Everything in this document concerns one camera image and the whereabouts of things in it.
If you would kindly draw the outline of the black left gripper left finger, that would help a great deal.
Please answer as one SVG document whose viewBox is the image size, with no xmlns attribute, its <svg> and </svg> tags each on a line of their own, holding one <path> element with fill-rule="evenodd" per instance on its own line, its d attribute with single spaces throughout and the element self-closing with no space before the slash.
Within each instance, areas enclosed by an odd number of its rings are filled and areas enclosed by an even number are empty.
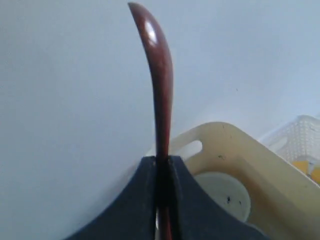
<svg viewBox="0 0 320 240">
<path fill-rule="evenodd" d="M 68 240 L 153 240 L 156 227 L 156 158 L 141 159 L 118 197 Z"/>
</svg>

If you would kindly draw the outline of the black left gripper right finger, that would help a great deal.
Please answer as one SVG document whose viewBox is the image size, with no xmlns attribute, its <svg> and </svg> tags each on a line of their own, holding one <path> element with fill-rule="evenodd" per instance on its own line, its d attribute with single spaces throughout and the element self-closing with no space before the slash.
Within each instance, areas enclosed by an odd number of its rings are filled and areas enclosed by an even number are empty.
<svg viewBox="0 0 320 240">
<path fill-rule="evenodd" d="M 215 203 L 200 187 L 179 156 L 168 159 L 170 230 L 174 240 L 267 240 Z"/>
</svg>

